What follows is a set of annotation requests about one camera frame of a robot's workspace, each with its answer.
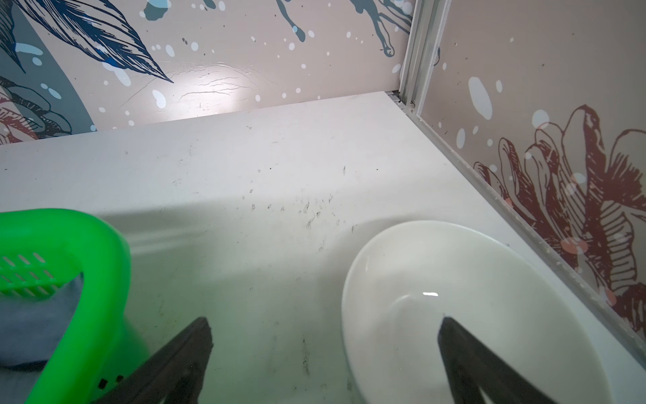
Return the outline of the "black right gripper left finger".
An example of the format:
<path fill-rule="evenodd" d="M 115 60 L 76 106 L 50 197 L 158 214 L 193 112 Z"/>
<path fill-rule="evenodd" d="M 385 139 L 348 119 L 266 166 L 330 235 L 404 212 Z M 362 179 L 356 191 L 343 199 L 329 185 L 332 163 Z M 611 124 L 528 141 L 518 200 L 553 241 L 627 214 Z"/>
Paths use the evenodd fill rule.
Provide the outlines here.
<path fill-rule="evenodd" d="M 96 402 L 196 404 L 212 348 L 208 320 L 198 317 Z"/>

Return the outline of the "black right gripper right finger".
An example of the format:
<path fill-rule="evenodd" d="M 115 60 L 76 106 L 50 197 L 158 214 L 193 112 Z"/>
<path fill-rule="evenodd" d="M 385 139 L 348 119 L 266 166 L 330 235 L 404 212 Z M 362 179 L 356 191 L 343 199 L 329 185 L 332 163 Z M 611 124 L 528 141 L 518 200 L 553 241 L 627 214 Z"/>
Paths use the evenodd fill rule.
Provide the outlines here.
<path fill-rule="evenodd" d="M 454 402 L 553 402 L 453 318 L 442 320 L 437 343 Z"/>

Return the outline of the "grey t-shirt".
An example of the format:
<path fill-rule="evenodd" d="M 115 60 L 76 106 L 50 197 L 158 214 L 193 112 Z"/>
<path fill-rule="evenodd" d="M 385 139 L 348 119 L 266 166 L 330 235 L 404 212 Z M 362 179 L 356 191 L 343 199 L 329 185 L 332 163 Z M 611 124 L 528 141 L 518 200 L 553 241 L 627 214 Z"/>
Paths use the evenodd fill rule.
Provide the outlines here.
<path fill-rule="evenodd" d="M 72 321 L 83 288 L 77 276 L 44 300 L 1 298 L 1 402 L 24 403 Z"/>

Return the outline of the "green plastic basket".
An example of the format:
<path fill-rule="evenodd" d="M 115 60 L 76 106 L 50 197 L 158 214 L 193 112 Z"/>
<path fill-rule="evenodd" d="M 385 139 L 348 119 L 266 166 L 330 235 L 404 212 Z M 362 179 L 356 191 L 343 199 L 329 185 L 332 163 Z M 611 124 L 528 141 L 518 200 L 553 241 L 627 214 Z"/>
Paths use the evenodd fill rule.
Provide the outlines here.
<path fill-rule="evenodd" d="M 132 375 L 149 358 L 125 317 L 131 252 L 118 231 L 75 210 L 36 209 L 1 215 L 1 296 L 46 303 L 80 284 L 76 310 L 27 403 L 89 403 Z"/>

